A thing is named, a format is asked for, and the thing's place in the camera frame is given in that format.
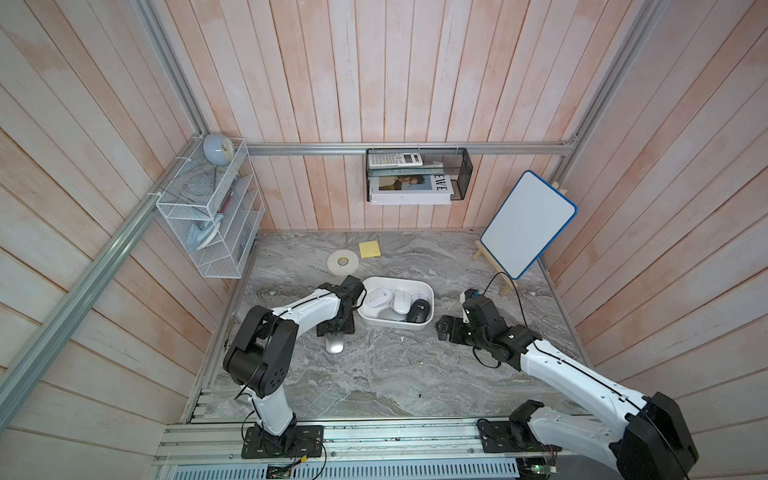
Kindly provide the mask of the silver computer mouse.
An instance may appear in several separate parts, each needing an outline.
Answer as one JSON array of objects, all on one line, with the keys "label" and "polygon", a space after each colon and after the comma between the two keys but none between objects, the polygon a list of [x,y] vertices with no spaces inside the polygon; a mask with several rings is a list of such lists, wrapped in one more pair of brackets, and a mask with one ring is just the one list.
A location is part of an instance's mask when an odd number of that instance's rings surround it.
[{"label": "silver computer mouse", "polygon": [[325,347],[326,352],[332,355],[340,354],[344,350],[345,335],[341,333],[326,334]]}]

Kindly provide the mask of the white plastic storage box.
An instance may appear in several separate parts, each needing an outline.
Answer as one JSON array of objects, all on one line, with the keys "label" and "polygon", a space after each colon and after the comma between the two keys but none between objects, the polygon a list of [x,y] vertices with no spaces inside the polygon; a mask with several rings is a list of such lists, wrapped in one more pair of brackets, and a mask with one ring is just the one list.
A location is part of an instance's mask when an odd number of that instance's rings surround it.
[{"label": "white plastic storage box", "polygon": [[363,286],[358,313],[370,326],[418,331],[433,319],[434,291],[425,282],[373,276]]}]

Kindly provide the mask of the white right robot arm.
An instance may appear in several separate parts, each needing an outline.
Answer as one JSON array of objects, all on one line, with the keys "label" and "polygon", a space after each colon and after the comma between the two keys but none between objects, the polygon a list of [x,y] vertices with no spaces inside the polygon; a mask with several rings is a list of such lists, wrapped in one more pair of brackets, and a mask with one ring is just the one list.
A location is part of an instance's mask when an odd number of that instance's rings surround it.
[{"label": "white right robot arm", "polygon": [[679,405],[624,387],[568,357],[526,325],[510,326],[494,302],[466,291],[460,317],[442,316],[442,341],[489,353],[498,366],[539,379],[592,414],[587,420],[528,400],[505,421],[476,426],[487,453],[564,449],[599,462],[625,479],[686,479],[699,459]]}]

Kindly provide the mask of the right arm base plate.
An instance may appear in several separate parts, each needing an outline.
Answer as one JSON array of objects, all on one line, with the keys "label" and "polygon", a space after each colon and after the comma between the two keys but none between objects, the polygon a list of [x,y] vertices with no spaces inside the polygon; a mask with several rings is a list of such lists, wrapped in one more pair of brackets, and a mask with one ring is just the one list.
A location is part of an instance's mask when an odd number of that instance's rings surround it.
[{"label": "right arm base plate", "polygon": [[481,418],[476,422],[484,453],[542,452],[559,453],[562,448],[542,444],[531,431],[509,420],[490,421]]}]

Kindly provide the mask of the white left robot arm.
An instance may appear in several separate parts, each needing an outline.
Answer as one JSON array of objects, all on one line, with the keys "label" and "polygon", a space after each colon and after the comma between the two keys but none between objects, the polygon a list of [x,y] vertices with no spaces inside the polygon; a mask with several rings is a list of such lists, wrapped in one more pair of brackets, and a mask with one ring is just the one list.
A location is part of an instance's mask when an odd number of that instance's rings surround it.
[{"label": "white left robot arm", "polygon": [[355,333],[354,312],[364,296],[362,281],[348,276],[339,285],[324,283],[288,305],[257,305],[247,312],[224,356],[223,369],[251,399],[264,433],[282,439],[295,424],[283,383],[297,339],[315,330],[328,353],[342,352],[345,337]]}]

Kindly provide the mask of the white ribbed computer mouse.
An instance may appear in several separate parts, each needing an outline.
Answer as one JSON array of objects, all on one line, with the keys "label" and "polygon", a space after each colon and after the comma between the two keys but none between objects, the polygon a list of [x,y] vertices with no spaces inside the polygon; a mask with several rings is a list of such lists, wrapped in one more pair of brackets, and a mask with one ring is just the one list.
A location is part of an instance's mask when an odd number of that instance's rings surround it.
[{"label": "white ribbed computer mouse", "polygon": [[380,287],[366,294],[364,305],[374,310],[389,308],[393,298],[394,292],[391,289]]}]

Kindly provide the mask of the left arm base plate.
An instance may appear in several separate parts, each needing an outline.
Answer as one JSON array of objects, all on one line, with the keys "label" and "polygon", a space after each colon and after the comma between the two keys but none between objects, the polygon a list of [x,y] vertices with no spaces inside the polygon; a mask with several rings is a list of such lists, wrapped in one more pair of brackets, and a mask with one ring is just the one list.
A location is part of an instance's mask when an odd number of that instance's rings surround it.
[{"label": "left arm base plate", "polygon": [[259,426],[245,431],[243,459],[294,459],[323,456],[322,426],[289,427],[281,436],[271,435]]}]

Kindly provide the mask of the black computer mouse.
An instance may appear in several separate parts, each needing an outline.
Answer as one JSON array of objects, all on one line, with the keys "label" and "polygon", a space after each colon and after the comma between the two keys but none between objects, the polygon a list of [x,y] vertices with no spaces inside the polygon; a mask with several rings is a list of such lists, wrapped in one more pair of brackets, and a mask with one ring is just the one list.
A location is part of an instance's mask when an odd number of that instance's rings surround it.
[{"label": "black computer mouse", "polygon": [[428,321],[431,310],[431,304],[428,300],[416,299],[406,314],[406,321],[411,324],[424,324]]}]

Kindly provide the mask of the white slim computer mouse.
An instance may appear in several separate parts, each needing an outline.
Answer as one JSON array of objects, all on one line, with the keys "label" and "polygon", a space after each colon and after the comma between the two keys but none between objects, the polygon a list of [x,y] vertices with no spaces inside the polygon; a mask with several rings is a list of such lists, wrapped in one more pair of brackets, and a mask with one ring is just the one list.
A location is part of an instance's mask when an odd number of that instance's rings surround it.
[{"label": "white slim computer mouse", "polygon": [[397,289],[394,291],[392,309],[396,313],[400,315],[406,315],[410,311],[412,303],[413,297],[410,292],[402,289]]}]

